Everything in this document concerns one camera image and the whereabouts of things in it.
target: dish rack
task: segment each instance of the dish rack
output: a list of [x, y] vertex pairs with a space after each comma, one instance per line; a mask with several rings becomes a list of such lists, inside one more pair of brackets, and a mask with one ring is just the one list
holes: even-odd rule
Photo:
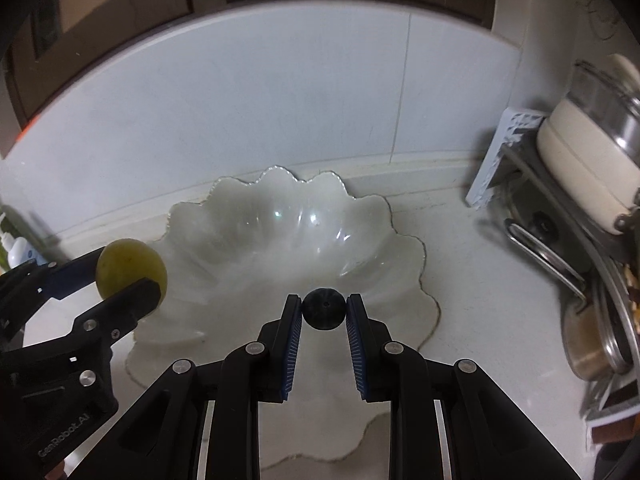
[[556, 183], [538, 155], [536, 134], [547, 114], [537, 110], [507, 108], [500, 119], [489, 150], [466, 196], [476, 209], [484, 207], [495, 194], [489, 185], [501, 161], [506, 158], [549, 200], [583, 246], [599, 273], [628, 339], [632, 370], [596, 382], [585, 399], [584, 420], [588, 428], [610, 424], [640, 413], [640, 396], [604, 407], [609, 394], [626, 383], [637, 381], [640, 388], [640, 346], [626, 288], [623, 263], [635, 256], [633, 244], [625, 235], [604, 232]]

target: green fruit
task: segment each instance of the green fruit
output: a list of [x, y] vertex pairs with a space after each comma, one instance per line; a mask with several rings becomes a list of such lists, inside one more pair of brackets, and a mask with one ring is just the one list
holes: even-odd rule
[[158, 304], [162, 303], [167, 278], [160, 254], [132, 238], [116, 240], [104, 248], [95, 268], [95, 284], [104, 300], [142, 278], [149, 278], [160, 286]]

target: cream-colored pot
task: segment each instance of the cream-colored pot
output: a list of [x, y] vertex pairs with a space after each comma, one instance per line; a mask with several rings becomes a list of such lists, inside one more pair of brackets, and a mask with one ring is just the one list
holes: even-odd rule
[[606, 78], [578, 63], [572, 88], [540, 127], [537, 144], [562, 188], [604, 230], [620, 234], [620, 218], [636, 208], [640, 188], [640, 167], [634, 160], [634, 128], [640, 133], [640, 121], [631, 113], [625, 91], [613, 86], [613, 79], [599, 77]]

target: pot handle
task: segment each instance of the pot handle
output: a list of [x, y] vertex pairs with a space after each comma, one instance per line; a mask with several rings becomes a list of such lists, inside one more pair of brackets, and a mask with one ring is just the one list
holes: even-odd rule
[[504, 221], [504, 228], [509, 240], [535, 259], [543, 269], [569, 287], [572, 293], [582, 300], [583, 304], [587, 303], [583, 292], [586, 288], [584, 278], [572, 266], [515, 220], [507, 218]]

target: white countertop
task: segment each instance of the white countertop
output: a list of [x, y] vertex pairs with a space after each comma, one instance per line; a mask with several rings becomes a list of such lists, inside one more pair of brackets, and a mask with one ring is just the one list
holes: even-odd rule
[[[559, 287], [534, 263], [514, 252], [487, 211], [466, 207], [460, 188], [388, 198], [393, 224], [401, 234], [425, 244], [423, 289], [440, 304], [442, 318], [422, 354], [452, 364], [471, 358], [556, 446], [581, 478], [591, 480], [594, 453], [587, 452], [578, 411], [587, 384], [571, 372], [562, 349]], [[75, 316], [98, 303], [95, 285], [52, 300], [27, 324], [25, 344], [65, 335]], [[113, 346], [114, 393], [123, 413], [143, 392], [133, 383], [124, 359], [128, 335]], [[116, 420], [76, 450], [67, 471]], [[386, 479], [389, 416], [367, 428], [360, 447], [338, 462], [285, 460], [265, 470], [265, 480]]]

